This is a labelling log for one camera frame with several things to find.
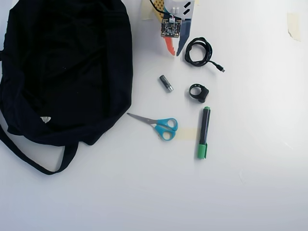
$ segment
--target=masking tape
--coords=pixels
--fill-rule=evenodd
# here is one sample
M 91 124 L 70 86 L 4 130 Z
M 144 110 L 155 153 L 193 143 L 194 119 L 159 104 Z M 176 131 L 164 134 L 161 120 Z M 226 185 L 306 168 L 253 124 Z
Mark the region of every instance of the masking tape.
M 149 0 L 142 0 L 141 3 L 141 19 L 142 20 L 149 20 L 152 19 L 153 6 L 151 5 Z
M 174 139 L 181 141 L 195 141 L 197 139 L 198 131 L 197 128 L 179 128 Z
M 301 41 L 299 30 L 299 15 L 297 13 L 288 13 L 287 19 L 289 35 L 294 40 Z

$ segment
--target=black clip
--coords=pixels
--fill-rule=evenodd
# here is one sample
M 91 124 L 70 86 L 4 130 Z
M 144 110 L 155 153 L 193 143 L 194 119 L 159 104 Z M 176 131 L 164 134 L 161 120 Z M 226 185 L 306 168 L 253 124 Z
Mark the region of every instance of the black clip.
M 200 92 L 200 94 L 199 95 L 193 95 L 192 94 L 192 89 L 194 89 L 194 88 L 200 88 L 201 89 L 201 92 Z M 207 97 L 207 95 L 209 94 L 209 90 L 208 89 L 206 89 L 206 87 L 205 86 L 202 86 L 201 84 L 193 84 L 190 88 L 189 88 L 189 94 L 193 97 L 193 98 L 195 98 L 195 99 L 197 99 L 199 102 L 201 102 L 201 103 L 204 103 L 205 102 L 205 99 L 206 99 L 206 97 Z

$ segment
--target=battery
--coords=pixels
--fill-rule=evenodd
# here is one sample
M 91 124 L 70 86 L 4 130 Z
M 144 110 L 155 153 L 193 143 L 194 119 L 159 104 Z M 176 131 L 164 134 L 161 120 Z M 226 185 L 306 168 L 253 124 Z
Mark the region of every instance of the battery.
M 173 91 L 173 87 L 171 86 L 171 84 L 169 83 L 169 81 L 166 79 L 166 77 L 164 75 L 159 77 L 159 79 L 160 79 L 160 81 L 162 81 L 163 85 L 165 86 L 165 88 L 168 89 L 169 92 Z

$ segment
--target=bag strap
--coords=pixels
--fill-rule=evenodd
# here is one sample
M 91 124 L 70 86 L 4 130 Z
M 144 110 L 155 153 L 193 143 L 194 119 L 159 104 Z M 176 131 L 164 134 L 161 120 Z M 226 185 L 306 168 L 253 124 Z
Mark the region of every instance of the bag strap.
M 0 126 L 0 140 L 13 152 L 16 156 L 18 156 L 20 159 L 25 161 L 26 163 L 30 164 L 32 167 L 36 168 L 38 171 L 46 174 L 46 175 L 53 175 L 58 172 L 62 172 L 64 169 L 68 167 L 68 165 L 71 163 L 71 161 L 74 159 L 77 149 L 78 149 L 78 143 L 74 145 L 68 145 L 65 147 L 64 155 L 62 159 L 61 166 L 59 170 L 52 172 L 41 165 L 35 163 L 33 160 L 31 160 L 29 157 L 27 157 L 15 144 L 14 142 L 7 136 L 7 134 L 4 132 L 3 128 Z

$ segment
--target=white label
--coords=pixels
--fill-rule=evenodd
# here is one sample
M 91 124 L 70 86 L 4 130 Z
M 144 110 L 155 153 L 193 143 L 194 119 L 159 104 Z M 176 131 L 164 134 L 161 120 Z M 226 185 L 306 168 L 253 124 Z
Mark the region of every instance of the white label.
M 41 117 L 41 119 L 45 124 L 47 124 L 51 120 L 51 117 Z

